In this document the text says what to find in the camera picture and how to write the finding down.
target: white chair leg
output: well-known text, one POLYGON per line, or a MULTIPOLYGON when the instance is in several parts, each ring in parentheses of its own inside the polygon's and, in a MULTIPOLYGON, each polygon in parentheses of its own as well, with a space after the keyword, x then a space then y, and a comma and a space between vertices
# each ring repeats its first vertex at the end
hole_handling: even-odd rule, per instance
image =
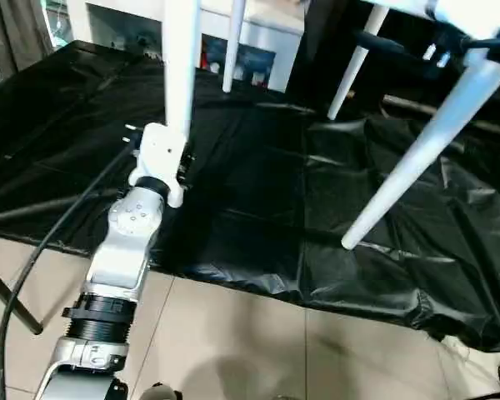
POLYGON ((353 249, 433 163, 500 86, 500 64, 487 59, 467 68, 442 106, 342 237, 353 249))
POLYGON ((162 24, 167 126, 189 136, 200 2, 166 1, 162 24))
POLYGON ((230 93, 232 90, 233 71, 237 63, 237 51, 239 49, 239 38, 241 26, 243 25, 244 8, 246 0, 233 0, 232 16, 230 17, 230 32, 227 38, 226 62, 224 63, 224 77, 222 90, 230 93))
MULTIPOLYGON (((378 6, 377 4, 374 5, 370 16, 368 17, 364 31, 371 33, 372 35, 378 34, 388 12, 388 7, 378 6)), ((348 91, 353 84, 353 80, 356 78, 356 75, 358 75, 359 69, 361 69, 367 54, 368 50, 360 46, 357 46, 356 50, 353 52, 352 59, 348 64, 347 70, 344 72, 344 75, 342 75, 342 81, 339 84, 337 93, 335 93, 332 105, 327 111, 327 117, 329 119, 333 120, 337 116, 339 109, 343 105, 344 99, 347 97, 348 91)))

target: metal stand leg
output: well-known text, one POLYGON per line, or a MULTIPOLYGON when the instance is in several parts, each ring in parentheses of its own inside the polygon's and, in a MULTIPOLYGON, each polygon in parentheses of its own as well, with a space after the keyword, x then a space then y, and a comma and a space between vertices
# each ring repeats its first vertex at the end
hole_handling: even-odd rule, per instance
MULTIPOLYGON (((371 33, 372 35, 378 34, 380 28, 383 25, 383 21, 385 21, 385 17, 389 12, 388 7, 374 5, 370 16, 368 17, 367 24, 365 25, 364 31, 371 33)), ((337 89, 337 93, 335 93, 335 97, 333 98, 332 105, 330 109, 327 111, 327 117, 329 119, 335 119, 339 109, 343 105, 344 99, 347 97, 348 91, 353 84, 353 80, 358 75, 359 69, 363 65, 363 61, 365 61, 365 57, 368 54, 368 50, 366 48, 357 46, 356 50, 353 52, 352 59, 348 64, 347 70, 344 72, 342 76, 342 81, 339 84, 339 88, 337 89)))
POLYGON ((418 139, 342 237, 346 249, 356 247, 499 86, 500 64, 483 59, 467 68, 418 139))
POLYGON ((232 2, 230 32, 227 38, 226 62, 224 63, 224 77, 222 79, 222 90, 225 93, 230 93, 232 90, 233 71, 237 62, 237 50, 239 48, 245 5, 246 0, 233 0, 232 2))
MULTIPOLYGON (((0 279, 0 300, 6 303, 11 296, 11 291, 9 287, 0 279)), ((23 304, 17 300, 14 309, 15 315, 22 321, 26 327, 32 331, 33 334, 38 335, 43 331, 43 326, 33 317, 33 315, 23 306, 23 304)))

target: floor tile grout line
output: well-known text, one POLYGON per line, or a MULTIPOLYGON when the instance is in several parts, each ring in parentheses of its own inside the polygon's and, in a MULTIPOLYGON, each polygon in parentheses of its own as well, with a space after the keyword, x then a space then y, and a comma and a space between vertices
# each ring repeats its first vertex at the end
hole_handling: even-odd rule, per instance
POLYGON ((6 388, 8 389, 13 389, 13 390, 17 390, 19 392, 23 392, 23 393, 27 393, 27 394, 35 394, 34 392, 30 392, 29 390, 26 390, 26 389, 22 389, 20 387, 14 387, 14 386, 9 386, 7 385, 6 388))
POLYGON ((161 322, 161 318, 163 316, 163 311, 165 310, 165 306, 167 305, 170 293, 173 290, 173 285, 174 285, 175 280, 176 280, 176 278, 174 276, 172 276, 172 281, 170 282, 170 286, 168 287, 168 290, 167 290, 167 296, 165 297, 165 301, 163 302, 163 305, 161 306, 161 310, 159 311, 159 318, 156 321, 156 326, 152 330, 152 336, 150 337, 150 341, 148 342, 147 352, 144 355, 144 359, 142 360, 141 367, 139 368, 139 372, 137 373, 137 379, 135 380, 135 384, 133 385, 133 390, 130 393, 130 398, 133 398, 133 395, 135 394, 135 389, 137 388, 139 379, 141 377, 141 373, 143 372, 144 364, 147 361, 148 353, 150 352, 150 348, 152 347, 153 339, 155 338, 156 332, 158 331, 158 326, 159 326, 159 323, 161 322))
POLYGON ((432 342, 432 344, 434 345, 433 350, 435 351, 435 355, 437 356, 437 365, 439 366, 439 369, 441 370, 442 379, 444 380, 444 385, 446 386, 446 389, 447 389, 447 399, 452 400, 453 396, 452 396, 452 393, 450 391, 450 383, 448 382, 447 373, 445 372, 444 367, 443 367, 443 360, 441 359, 441 354, 439 353, 439 348, 438 348, 439 343, 432 342))

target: robotic arm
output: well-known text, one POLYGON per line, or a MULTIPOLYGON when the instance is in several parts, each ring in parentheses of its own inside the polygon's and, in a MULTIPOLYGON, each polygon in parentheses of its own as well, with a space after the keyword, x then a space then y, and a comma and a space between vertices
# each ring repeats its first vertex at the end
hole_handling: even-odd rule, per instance
MULTIPOLYGON (((142 134, 132 186, 108 213, 108 232, 95 252, 82 291, 63 316, 70 326, 57 340, 36 400, 125 400, 128 387, 114 377, 124 368, 128 332, 148 273, 148 258, 165 207, 178 208, 177 180, 188 141, 198 48, 198 0, 166 1, 163 49, 167 125, 149 123, 142 134)), ((158 398, 175 392, 159 387, 158 398)))

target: black cable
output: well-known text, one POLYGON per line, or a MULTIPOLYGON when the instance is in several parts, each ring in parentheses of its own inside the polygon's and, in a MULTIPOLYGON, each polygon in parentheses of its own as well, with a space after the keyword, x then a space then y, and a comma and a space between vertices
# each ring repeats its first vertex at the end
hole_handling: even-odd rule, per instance
POLYGON ((493 39, 484 40, 472 40, 470 42, 465 42, 464 47, 469 48, 500 48, 500 37, 495 37, 493 39))
POLYGON ((7 301, 6 308, 3 311, 2 321, 0 322, 0 400, 6 400, 6 336, 8 335, 8 325, 13 312, 13 307, 17 300, 18 294, 23 288, 24 282, 29 273, 33 269, 33 265, 41 255, 43 249, 48 245, 54 233, 69 219, 69 217, 82 205, 89 193, 110 173, 127 155, 129 155, 136 147, 136 140, 131 140, 130 143, 91 181, 87 189, 83 191, 80 197, 74 202, 72 206, 59 218, 53 225, 50 232, 44 237, 39 245, 33 250, 30 258, 22 268, 18 280, 11 291, 11 296, 7 301))

